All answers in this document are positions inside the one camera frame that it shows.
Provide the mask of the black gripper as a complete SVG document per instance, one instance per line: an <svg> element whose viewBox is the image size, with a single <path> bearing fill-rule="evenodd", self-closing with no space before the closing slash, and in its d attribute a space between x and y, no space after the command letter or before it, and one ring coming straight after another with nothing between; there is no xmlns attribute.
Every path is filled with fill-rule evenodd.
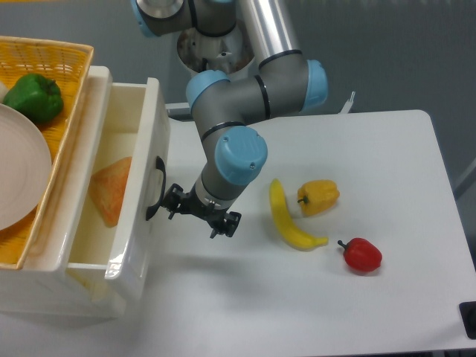
<svg viewBox="0 0 476 357"><path fill-rule="evenodd" d="M168 212L168 219L172 219L176 214L191 214L206 221L212 229L211 239L217 235L232 237L242 218L241 213L227 212L214 200L201 197L196 184L189 193L185 193L180 185L172 184L164 194L161 206Z"/></svg>

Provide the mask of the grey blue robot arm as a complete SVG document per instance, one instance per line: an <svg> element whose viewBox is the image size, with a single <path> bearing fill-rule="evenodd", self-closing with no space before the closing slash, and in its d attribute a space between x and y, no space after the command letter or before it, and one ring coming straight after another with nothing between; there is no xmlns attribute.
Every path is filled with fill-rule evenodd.
<svg viewBox="0 0 476 357"><path fill-rule="evenodd" d="M173 184L162 187L151 219L159 208L206 221L213 235L232 236L241 216L231 210L260 174L268 149L252 128L272 118L305 112L328 95L326 72L317 60L302 55L283 1L133 1L138 24L147 36L194 30L193 50L201 60L187 84L190 113L205 151L206 164L189 192ZM242 53L248 34L258 74L232 80L227 69L211 65L219 43L223 58Z"/></svg>

